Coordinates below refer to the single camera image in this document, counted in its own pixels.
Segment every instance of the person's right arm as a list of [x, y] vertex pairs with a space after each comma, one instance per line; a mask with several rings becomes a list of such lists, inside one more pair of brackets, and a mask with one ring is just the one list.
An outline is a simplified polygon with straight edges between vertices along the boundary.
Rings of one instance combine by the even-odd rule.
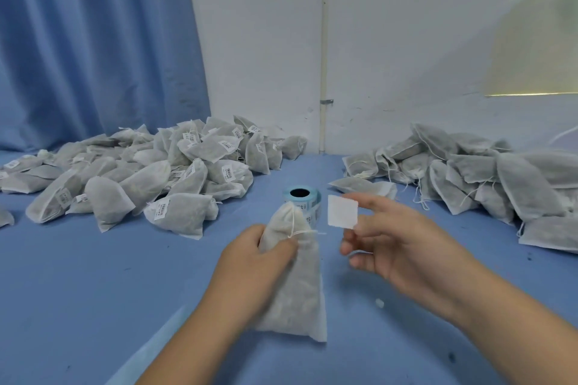
[[352, 193], [372, 216], [345, 230], [341, 253], [458, 327], [515, 385], [578, 383], [578, 331], [477, 261], [433, 221], [384, 197]]

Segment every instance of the person's left hand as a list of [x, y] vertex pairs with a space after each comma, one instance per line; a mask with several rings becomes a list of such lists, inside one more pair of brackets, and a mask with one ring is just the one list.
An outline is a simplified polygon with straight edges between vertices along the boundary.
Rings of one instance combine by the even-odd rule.
[[275, 283], [295, 257], [295, 238], [279, 242], [266, 253], [258, 249], [265, 226], [243, 231], [221, 253], [201, 305], [241, 331], [266, 305]]

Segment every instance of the forearm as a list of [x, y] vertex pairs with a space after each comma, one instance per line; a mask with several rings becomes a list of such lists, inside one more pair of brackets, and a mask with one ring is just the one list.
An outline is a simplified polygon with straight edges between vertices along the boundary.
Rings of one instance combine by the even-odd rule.
[[456, 323], [515, 385], [564, 385], [578, 377], [578, 332], [529, 295], [490, 271]]
[[206, 385], [240, 333], [209, 302], [201, 301], [136, 385]]

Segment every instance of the label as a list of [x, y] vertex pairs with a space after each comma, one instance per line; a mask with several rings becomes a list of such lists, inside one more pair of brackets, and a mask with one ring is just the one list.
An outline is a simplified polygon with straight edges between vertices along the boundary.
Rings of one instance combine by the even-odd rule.
[[63, 209], [66, 209], [68, 206], [70, 206], [70, 203], [72, 202], [72, 196], [66, 187], [63, 187], [58, 192], [56, 192], [54, 194], [54, 198], [56, 198], [56, 201], [58, 201]]
[[226, 140], [222, 140], [219, 142], [219, 145], [221, 145], [223, 148], [225, 148], [227, 150], [227, 153], [230, 154], [232, 153], [236, 148], [231, 145], [228, 141]]
[[230, 164], [223, 166], [221, 170], [222, 176], [224, 177], [227, 183], [230, 183], [235, 179], [235, 174], [233, 174], [233, 167]]
[[154, 220], [158, 221], [166, 216], [166, 209], [168, 208], [170, 199], [167, 198], [163, 202], [160, 202], [157, 206], [157, 211], [154, 213]]
[[189, 146], [194, 146], [197, 143], [199, 143], [199, 139], [197, 137], [197, 135], [195, 133], [184, 133], [183, 134], [183, 139], [188, 140], [189, 142], [191, 142], [189, 144]]
[[189, 178], [189, 176], [190, 176], [191, 174], [194, 174], [194, 173], [195, 173], [195, 165], [192, 164], [192, 165], [189, 167], [189, 169], [187, 169], [187, 170], [184, 172], [183, 180], [186, 180], [187, 178]]
[[10, 163], [6, 163], [4, 165], [4, 168], [8, 168], [8, 169], [14, 169], [15, 167], [17, 167], [20, 164], [20, 162], [18, 160], [12, 160]]
[[174, 180], [175, 178], [181, 178], [185, 171], [173, 171], [169, 175], [169, 181]]

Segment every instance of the blue table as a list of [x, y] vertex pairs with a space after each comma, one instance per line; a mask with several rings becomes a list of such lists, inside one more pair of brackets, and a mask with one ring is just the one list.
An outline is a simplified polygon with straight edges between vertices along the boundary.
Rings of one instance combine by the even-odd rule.
[[[4, 163], [17, 157], [0, 154]], [[343, 176], [338, 156], [303, 156], [256, 177], [243, 199], [220, 206], [194, 241], [144, 217], [101, 234], [92, 215], [35, 225], [34, 196], [0, 195], [16, 217], [0, 229], [0, 383], [102, 385], [184, 303], [201, 298], [221, 250], [243, 228], [267, 223], [285, 186], [324, 195], [318, 229], [328, 342], [247, 331], [217, 376], [219, 384], [494, 384], [488, 362], [451, 325], [404, 299], [381, 279], [352, 271], [342, 232], [327, 226], [327, 183]], [[415, 188], [398, 199], [411, 202]], [[578, 325], [578, 256], [519, 245], [514, 227], [472, 211], [428, 216], [483, 263]], [[379, 309], [375, 300], [382, 299]]]

